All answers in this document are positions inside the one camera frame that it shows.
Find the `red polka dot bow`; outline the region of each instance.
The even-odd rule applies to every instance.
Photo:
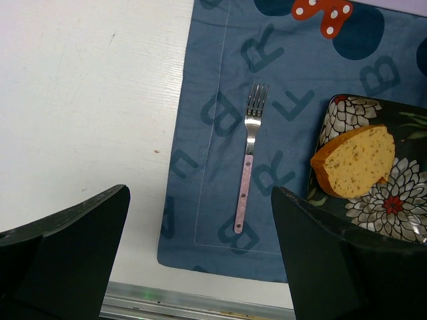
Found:
[[[324,11],[320,32],[327,39],[338,35],[342,25],[353,12],[353,5],[345,0],[296,0],[292,7],[295,20],[306,20]]]

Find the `table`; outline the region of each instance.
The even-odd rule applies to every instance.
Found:
[[[427,15],[424,0],[360,2]],[[0,5],[0,231],[124,183],[132,200],[112,281],[292,308],[286,284],[156,260],[192,5]]]

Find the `fork tines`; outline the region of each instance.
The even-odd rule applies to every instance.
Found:
[[[262,116],[269,87],[265,83],[254,82],[248,98],[248,108],[246,109],[248,115]]]

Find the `fork handle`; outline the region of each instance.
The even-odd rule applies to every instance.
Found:
[[[249,184],[251,181],[253,155],[245,155],[243,164],[242,182],[240,182],[240,192],[238,201],[238,210],[236,212],[236,220],[234,222],[234,232],[241,233],[245,221],[246,202],[248,201]]]

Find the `floral plate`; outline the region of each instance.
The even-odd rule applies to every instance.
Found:
[[[349,130],[384,124],[396,158],[387,183],[354,199],[325,194],[313,171],[308,201],[367,230],[427,245],[427,110],[391,101],[337,95],[330,101],[318,146]]]

